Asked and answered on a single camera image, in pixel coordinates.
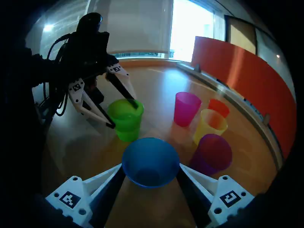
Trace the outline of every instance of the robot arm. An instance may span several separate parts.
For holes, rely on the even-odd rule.
[[[136,98],[136,95],[132,84],[130,83],[129,74],[120,66],[119,63],[107,67],[106,79],[111,82],[126,99],[129,100],[134,108],[137,108],[137,104],[133,101]],[[90,92],[86,89],[85,83],[81,78],[69,84],[68,94],[77,111],[97,121],[105,122],[108,127],[115,127],[115,123],[102,107],[97,102],[94,102],[94,97],[92,97]],[[90,108],[85,108],[83,102],[85,102]]]
[[[121,164],[84,181],[72,176],[46,200],[79,226],[104,227],[124,178]],[[199,228],[225,223],[254,198],[227,175],[215,180],[180,164],[176,178]]]

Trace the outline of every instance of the green cup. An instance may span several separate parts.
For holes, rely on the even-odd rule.
[[[120,140],[132,142],[138,138],[141,116],[144,106],[134,100],[138,107],[135,109],[127,99],[121,99],[110,104],[108,115],[115,123],[115,131]]]

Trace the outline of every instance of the pink cup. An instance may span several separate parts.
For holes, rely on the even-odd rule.
[[[174,122],[187,127],[200,109],[202,101],[194,94],[179,92],[175,95]]]

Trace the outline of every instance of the plastic cup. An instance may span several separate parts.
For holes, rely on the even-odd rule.
[[[115,123],[115,131],[120,140],[132,142],[138,138],[141,124],[141,116],[144,106],[137,100],[135,109],[127,99],[121,99],[109,105],[108,115]]]
[[[179,92],[175,95],[174,122],[187,127],[199,110],[202,101],[194,94]]]
[[[226,119],[217,111],[204,109],[201,111],[201,119],[194,133],[193,140],[196,145],[206,134],[221,135],[228,128]]]
[[[207,176],[227,169],[232,162],[232,150],[219,135],[207,134],[199,141],[189,167]]]
[[[221,101],[217,99],[210,99],[208,109],[212,109],[221,114],[224,118],[230,113],[229,108]]]
[[[179,157],[167,142],[143,138],[131,143],[122,156],[126,176],[144,188],[156,188],[172,181],[179,170]]]

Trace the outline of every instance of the blue cup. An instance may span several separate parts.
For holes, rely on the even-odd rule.
[[[122,156],[126,176],[144,188],[157,188],[172,181],[179,170],[179,157],[167,142],[156,138],[138,139]]]

